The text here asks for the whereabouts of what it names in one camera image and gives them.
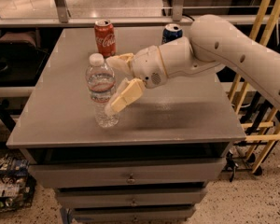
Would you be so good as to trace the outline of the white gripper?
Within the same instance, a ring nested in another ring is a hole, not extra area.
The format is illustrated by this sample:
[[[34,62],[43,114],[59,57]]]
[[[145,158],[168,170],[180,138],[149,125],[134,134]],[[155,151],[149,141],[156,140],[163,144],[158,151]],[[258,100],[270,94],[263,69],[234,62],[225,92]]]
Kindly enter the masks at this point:
[[[146,87],[153,89],[165,84],[167,81],[161,52],[157,46],[142,49],[134,56],[132,53],[125,53],[108,57],[106,62],[113,69],[119,70],[126,75],[137,77],[132,80],[124,78],[121,81],[117,91],[105,106],[105,113],[108,116],[118,114],[128,105],[138,100],[143,95]]]

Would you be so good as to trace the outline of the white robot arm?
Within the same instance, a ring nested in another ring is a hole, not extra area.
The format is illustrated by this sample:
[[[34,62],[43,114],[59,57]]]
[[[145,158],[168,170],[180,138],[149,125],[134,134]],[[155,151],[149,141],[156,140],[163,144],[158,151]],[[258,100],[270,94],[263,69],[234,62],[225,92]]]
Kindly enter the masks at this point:
[[[203,15],[189,34],[137,53],[106,59],[109,66],[133,76],[124,79],[105,107],[108,116],[118,114],[174,77],[197,77],[224,66],[240,75],[280,111],[280,54],[244,35],[228,21]]]

